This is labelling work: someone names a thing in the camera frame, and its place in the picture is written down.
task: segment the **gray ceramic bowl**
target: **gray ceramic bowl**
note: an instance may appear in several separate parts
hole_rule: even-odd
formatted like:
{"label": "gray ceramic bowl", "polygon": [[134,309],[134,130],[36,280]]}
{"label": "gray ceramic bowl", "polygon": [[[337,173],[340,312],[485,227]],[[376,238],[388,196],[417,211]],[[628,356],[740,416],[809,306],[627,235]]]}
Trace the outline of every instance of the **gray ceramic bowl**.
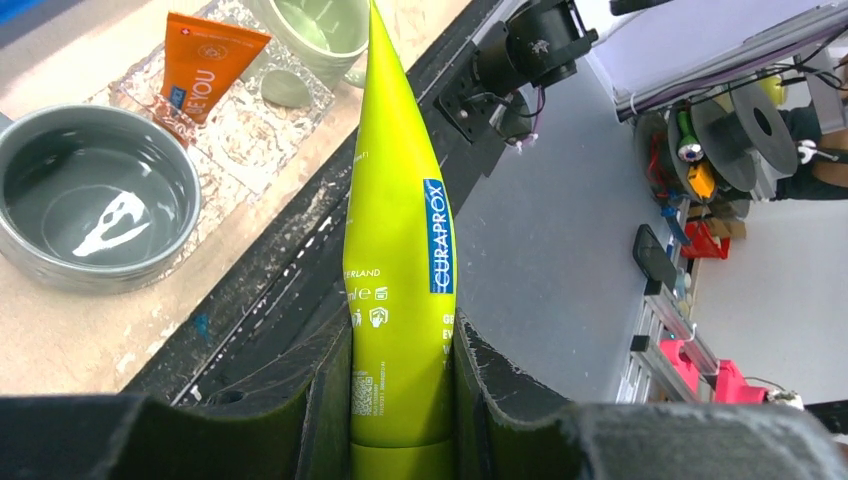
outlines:
{"label": "gray ceramic bowl", "polygon": [[111,107],[50,107],[0,132],[0,253],[78,293],[143,287],[173,263],[200,214],[183,147]]}

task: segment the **metal frame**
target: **metal frame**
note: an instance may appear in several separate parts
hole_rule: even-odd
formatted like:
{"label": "metal frame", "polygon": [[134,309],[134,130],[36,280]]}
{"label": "metal frame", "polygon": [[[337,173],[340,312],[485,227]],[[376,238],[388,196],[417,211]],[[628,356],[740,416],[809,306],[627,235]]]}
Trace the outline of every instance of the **metal frame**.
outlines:
{"label": "metal frame", "polygon": [[648,335],[634,336],[630,351],[654,372],[654,378],[669,398],[679,402],[698,403],[697,393],[677,374],[653,338]]}
{"label": "metal frame", "polygon": [[[751,75],[757,69],[775,61],[807,51],[810,45],[838,33],[846,25],[848,2],[825,4],[810,9],[748,38],[739,47],[702,65],[657,81],[642,92],[620,92],[615,98],[616,111],[619,118],[624,120],[632,116],[631,106],[642,111],[669,105],[689,96],[695,89]],[[658,95],[663,95],[664,98],[656,99]],[[823,126],[839,122],[836,117],[820,120]],[[840,125],[840,128],[846,128],[844,119]]]}
{"label": "metal frame", "polygon": [[[816,71],[829,71],[833,69],[833,61],[827,49],[815,53],[816,47],[810,46],[795,56],[795,61],[807,60],[807,66]],[[818,76],[809,73],[804,74],[807,79],[807,88],[813,98],[816,107],[816,115],[819,117],[819,125],[822,133],[831,133],[848,128],[848,115],[842,102],[841,92],[824,83]]]}
{"label": "metal frame", "polygon": [[683,353],[708,381],[718,375],[719,361],[699,336],[695,324],[677,307],[674,295],[662,282],[651,281],[645,288],[645,301],[657,314],[665,327],[677,338],[691,339],[683,346]]}

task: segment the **blue label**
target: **blue label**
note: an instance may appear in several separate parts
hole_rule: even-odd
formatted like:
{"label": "blue label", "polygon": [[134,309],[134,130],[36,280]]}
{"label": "blue label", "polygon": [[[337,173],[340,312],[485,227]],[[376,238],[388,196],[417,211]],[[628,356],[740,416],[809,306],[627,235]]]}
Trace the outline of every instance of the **blue label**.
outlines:
{"label": "blue label", "polygon": [[427,199],[427,253],[430,255],[430,293],[453,293],[453,233],[445,186],[439,180],[424,180]]}
{"label": "blue label", "polygon": [[180,87],[171,87],[171,95],[168,96],[168,101],[171,102],[171,105],[177,107],[177,110],[183,109],[183,102],[185,102],[185,94],[186,91]]}

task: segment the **yellow-green toothpaste tube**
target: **yellow-green toothpaste tube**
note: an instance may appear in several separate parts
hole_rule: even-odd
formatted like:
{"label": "yellow-green toothpaste tube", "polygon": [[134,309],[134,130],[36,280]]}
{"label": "yellow-green toothpaste tube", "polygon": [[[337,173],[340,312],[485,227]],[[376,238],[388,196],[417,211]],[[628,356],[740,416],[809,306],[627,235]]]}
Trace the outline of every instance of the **yellow-green toothpaste tube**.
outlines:
{"label": "yellow-green toothpaste tube", "polygon": [[371,1],[344,245],[354,480],[453,477],[453,217],[439,163]]}

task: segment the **gray floor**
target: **gray floor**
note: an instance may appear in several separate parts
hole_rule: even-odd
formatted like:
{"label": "gray floor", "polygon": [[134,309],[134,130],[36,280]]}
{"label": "gray floor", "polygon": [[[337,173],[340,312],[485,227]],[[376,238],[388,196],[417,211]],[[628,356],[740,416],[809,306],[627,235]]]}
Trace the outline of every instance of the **gray floor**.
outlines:
{"label": "gray floor", "polygon": [[591,67],[552,87],[539,140],[508,151],[456,219],[459,305],[519,367],[578,401],[615,400],[645,278],[636,229],[668,228]]}

